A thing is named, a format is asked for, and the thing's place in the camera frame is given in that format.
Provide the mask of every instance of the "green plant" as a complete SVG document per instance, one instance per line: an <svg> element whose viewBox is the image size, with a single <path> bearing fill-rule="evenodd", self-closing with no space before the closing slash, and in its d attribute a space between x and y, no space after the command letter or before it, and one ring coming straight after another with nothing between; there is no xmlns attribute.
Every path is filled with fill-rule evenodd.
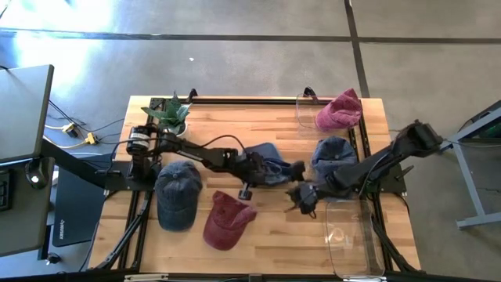
<svg viewBox="0 0 501 282"><path fill-rule="evenodd" d="M167 108L165 111L162 110L152 110L149 107L142 107L149 116L158 118L161 125L167 126L169 132L174 134L179 134L182 124L184 124L186 116L189 114L190 105L181 105L178 96L174 92L172 99L166 102Z"/></svg>

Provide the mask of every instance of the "pink baseball cap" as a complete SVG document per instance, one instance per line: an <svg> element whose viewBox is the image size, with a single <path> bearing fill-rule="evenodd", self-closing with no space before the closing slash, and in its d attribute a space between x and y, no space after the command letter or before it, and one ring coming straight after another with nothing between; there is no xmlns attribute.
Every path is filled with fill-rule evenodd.
<svg viewBox="0 0 501 282"><path fill-rule="evenodd" d="M355 90L348 89L316 115L315 123L325 130L351 128L359 123L361 115L362 104Z"/></svg>
<svg viewBox="0 0 501 282"><path fill-rule="evenodd" d="M205 222L204 240L213 248L227 251L236 245L258 212L221 191L216 191L212 200L214 207Z"/></svg>

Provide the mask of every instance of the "wooden tabletop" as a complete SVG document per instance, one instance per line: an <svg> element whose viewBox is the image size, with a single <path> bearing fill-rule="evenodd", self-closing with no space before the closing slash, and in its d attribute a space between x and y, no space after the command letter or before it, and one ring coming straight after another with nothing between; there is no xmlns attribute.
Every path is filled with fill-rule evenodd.
<svg viewBox="0 0 501 282"><path fill-rule="evenodd" d="M150 98L151 96L131 97L121 139L128 138L132 126L144 125L146 114L140 108L149 105ZM375 153L391 141L383 102L381 99L362 99L362 106L370 149ZM348 138L346 130L319 132L309 128L312 117L320 108L321 106L307 106L306 103L301 105L298 110L299 120L303 124L301 126L296 119L295 105L193 104L190 108L191 114L186 119L188 135L183 137L199 144L224 134L237 136L244 146L271 142L279 149L285 161L305 161L307 175L313 177L310 159L317 142L333 135ZM359 141L358 128L355 132ZM220 139L211 145L239 148L233 139ZM124 144L119 146L116 159L130 160ZM164 165L169 161L181 159L184 157L163 154ZM284 191L294 187L294 183L273 188L252 188L254 196L248 204L256 207L258 216L248 224L238 244L229 251L218 251L207 245L202 232L212 208L213 193L220 190L237 198L242 183L229 174L211 172L202 164L196 164L196 167L202 176L204 188L199 196L193 227L182 233L161 229L157 217L157 199L154 198L142 253L141 272L289 274L333 272L325 238L326 204L320 202L317 205L317 219L301 215L297 210L285 213L284 211L292 204ZM130 200L130 192L119 192L104 204L90 258L91 267L104 260L124 232ZM420 268L405 205L396 196L387 194L381 195L381 204L388 236L409 263ZM134 254L135 240L133 237L129 261ZM353 268L354 273L360 272L362 266L354 263L354 259L350 258L351 255L352 253L346 250L335 253L334 267L336 269L339 267L343 271Z"/></svg>

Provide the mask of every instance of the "cap brim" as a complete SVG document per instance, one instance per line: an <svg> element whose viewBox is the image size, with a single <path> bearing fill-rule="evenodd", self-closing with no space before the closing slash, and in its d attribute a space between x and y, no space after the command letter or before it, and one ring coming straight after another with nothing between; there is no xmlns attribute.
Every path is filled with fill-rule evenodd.
<svg viewBox="0 0 501 282"><path fill-rule="evenodd" d="M247 224L241 226L236 230L227 230L218 226L212 219L212 216L209 215L209 218L205 222L204 240L213 248L216 248L220 251L227 251L235 247L240 237L242 237L246 226Z"/></svg>
<svg viewBox="0 0 501 282"><path fill-rule="evenodd" d="M196 217L196 203L178 211L163 208L157 203L158 222L168 231L184 231L193 225Z"/></svg>

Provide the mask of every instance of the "concrete floor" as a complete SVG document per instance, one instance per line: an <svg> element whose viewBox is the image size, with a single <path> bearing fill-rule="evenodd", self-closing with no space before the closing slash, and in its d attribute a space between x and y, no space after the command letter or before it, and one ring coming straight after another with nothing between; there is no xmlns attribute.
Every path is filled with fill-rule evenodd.
<svg viewBox="0 0 501 282"><path fill-rule="evenodd" d="M357 31L363 37L501 37L501 4L496 0L351 3ZM346 15L342 0L12 0L0 27L131 34L349 36ZM367 43L360 44L360 49L369 94L383 98L393 129L419 118L449 136L501 98L501 45ZM87 122L89 128L122 118L130 95L187 93L196 88L205 96L295 96L310 85L319 95L332 96L349 87L359 89L350 42L120 41L57 39L30 33L0 38L0 64L42 63L56 67L52 100L69 115ZM114 125L102 130L101 136L120 129L120 124ZM73 142L56 132L47 134L61 144ZM111 147L75 151L107 153ZM416 167L405 180L423 269L501 280L501 223L464 231L456 228L456 220L473 216L474 208L455 157L413 158L405 162L410 164ZM499 189L499 184L490 188ZM501 209L501 194L484 191L481 195L489 198L489 210ZM36 252L0 258L0 277L76 271L87 246L57 249L64 262L55 266L36 262ZM25 267L16 268L21 261Z"/></svg>

